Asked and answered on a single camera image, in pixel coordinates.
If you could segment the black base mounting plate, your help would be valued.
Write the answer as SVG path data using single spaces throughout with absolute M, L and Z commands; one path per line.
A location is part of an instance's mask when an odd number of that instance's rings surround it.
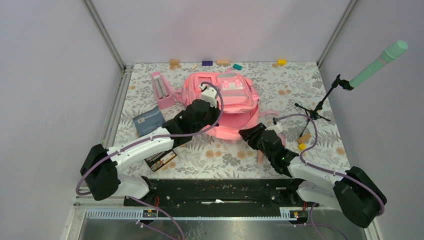
M 172 217 L 278 217 L 280 208 L 302 211 L 294 179 L 152 179 L 141 200 Z

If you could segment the yellow cube near tripod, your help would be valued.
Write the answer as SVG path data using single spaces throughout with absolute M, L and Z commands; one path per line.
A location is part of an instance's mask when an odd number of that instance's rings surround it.
M 297 148 L 299 149 L 299 151 L 303 151 L 307 148 L 307 145 L 305 143 L 300 143 Z

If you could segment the wooden block back left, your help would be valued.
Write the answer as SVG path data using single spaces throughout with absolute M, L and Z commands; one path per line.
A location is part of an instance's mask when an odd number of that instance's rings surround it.
M 170 60 L 169 60 L 169 65 L 170 65 L 171 67 L 178 66 L 179 64 L 180 64 L 180 62 L 179 62 L 179 60 L 178 60 L 178 59 L 170 59 Z

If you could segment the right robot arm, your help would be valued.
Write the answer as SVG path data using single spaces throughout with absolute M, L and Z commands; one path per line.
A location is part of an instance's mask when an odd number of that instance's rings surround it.
M 338 210 L 353 224 L 367 228 L 384 212 L 386 196 L 359 167 L 329 170 L 302 158 L 285 147 L 280 124 L 264 124 L 239 131 L 241 138 L 254 150 L 263 153 L 279 174 L 293 178 L 287 201 L 293 206 L 303 202 L 317 203 Z

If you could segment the wooden block back centre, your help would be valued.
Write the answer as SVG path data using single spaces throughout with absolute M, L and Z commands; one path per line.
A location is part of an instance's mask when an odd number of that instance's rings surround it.
M 216 65 L 217 65 L 217 66 L 230 66 L 230 65 L 231 65 L 231 63 L 230 63 L 230 61 L 229 61 L 229 60 L 227 60 L 227 59 L 221 59 L 221 60 L 217 60 L 217 61 L 216 61 Z

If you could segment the teal toy block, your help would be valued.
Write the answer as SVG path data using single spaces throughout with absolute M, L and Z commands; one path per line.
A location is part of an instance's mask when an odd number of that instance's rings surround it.
M 243 67 L 239 64 L 233 64 L 232 68 L 235 70 L 242 70 Z

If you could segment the yellow toy block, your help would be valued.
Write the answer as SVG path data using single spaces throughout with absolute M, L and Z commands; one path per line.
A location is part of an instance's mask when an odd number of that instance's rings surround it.
M 277 64 L 278 64 L 279 66 L 284 66 L 284 65 L 286 65 L 286 64 L 287 64 L 287 60 L 286 60 L 286 59 L 278 59 L 278 60 L 277 60 Z

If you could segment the blue Nineteen Eighty-Four book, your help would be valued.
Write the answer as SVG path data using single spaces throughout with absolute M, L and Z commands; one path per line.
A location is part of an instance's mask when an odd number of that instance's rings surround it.
M 138 137 L 150 134 L 165 123 L 165 118 L 158 106 L 134 117 L 132 119 Z

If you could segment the mint green microphone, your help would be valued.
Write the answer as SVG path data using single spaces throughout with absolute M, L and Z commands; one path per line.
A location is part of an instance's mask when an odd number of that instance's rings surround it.
M 352 88 L 358 87 L 364 81 L 373 76 L 381 68 L 398 59 L 408 49 L 408 44 L 403 40 L 398 40 L 385 48 L 381 54 L 367 65 L 360 73 L 349 81 Z

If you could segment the pink student backpack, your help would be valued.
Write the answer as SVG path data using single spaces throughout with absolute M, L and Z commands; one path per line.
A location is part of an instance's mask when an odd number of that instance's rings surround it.
M 206 133 L 223 141 L 239 141 L 240 130 L 249 129 L 259 123 L 259 117 L 279 115 L 278 111 L 261 111 L 259 107 L 260 95 L 254 82 L 240 73 L 226 72 L 195 72 L 189 75 L 183 86 L 174 89 L 173 96 L 185 106 L 201 97 L 200 84 L 209 82 L 217 86 L 223 96 L 223 116 L 219 126 L 215 126 Z

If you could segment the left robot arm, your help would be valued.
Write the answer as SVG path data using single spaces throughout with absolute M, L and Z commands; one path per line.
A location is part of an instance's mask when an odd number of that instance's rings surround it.
M 153 132 L 117 148 L 102 144 L 91 147 L 80 169 L 75 192 L 96 201 L 113 195 L 136 197 L 144 206 L 152 204 L 155 192 L 144 179 L 122 171 L 155 154 L 171 151 L 215 127 L 223 115 L 221 99 L 196 99 L 185 110 Z

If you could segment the black paperback book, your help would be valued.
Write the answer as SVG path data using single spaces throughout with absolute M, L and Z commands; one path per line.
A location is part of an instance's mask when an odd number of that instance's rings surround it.
M 162 151 L 144 159 L 151 171 L 156 172 L 177 157 L 173 150 Z

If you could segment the pink metronome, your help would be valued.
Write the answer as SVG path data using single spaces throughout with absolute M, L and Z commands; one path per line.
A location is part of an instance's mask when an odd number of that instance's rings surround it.
M 151 74 L 152 88 L 158 108 L 164 110 L 176 104 L 172 88 L 166 78 L 158 71 Z

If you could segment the floral patterned table mat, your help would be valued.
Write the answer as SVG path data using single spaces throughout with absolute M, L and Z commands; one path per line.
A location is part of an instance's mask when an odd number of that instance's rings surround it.
M 322 119 L 309 121 L 305 109 L 314 109 L 326 94 L 313 61 L 243 62 L 241 70 L 228 66 L 182 63 L 134 65 L 125 96 L 114 147 L 158 134 L 156 121 L 170 121 L 198 100 L 200 84 L 216 85 L 223 115 L 218 126 L 204 128 L 164 157 L 135 157 L 122 172 L 150 179 L 271 179 L 283 178 L 268 158 L 241 137 L 241 131 L 270 127 L 277 145 L 297 157 L 331 171 L 350 169 L 342 139 L 329 103 L 319 112 Z

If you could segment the black microphone tripod stand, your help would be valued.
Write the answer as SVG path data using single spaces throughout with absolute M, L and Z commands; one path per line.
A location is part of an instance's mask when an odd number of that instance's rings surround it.
M 331 121 L 330 119 L 319 114 L 319 111 L 321 111 L 323 109 L 324 102 L 328 99 L 329 95 L 338 86 L 342 87 L 344 90 L 347 90 L 347 91 L 352 91 L 354 89 L 354 87 L 352 87 L 350 85 L 349 81 L 347 81 L 345 79 L 341 79 L 340 77 L 341 77 L 340 74 L 338 74 L 336 76 L 335 80 L 331 84 L 330 89 L 327 91 L 327 93 L 322 98 L 322 100 L 318 102 L 318 104 L 315 106 L 314 109 L 307 109 L 307 108 L 303 107 L 302 105 L 299 105 L 298 103 L 295 103 L 294 106 L 304 110 L 305 114 L 308 117 L 310 117 L 312 120 L 324 119 L 325 121 L 330 122 Z

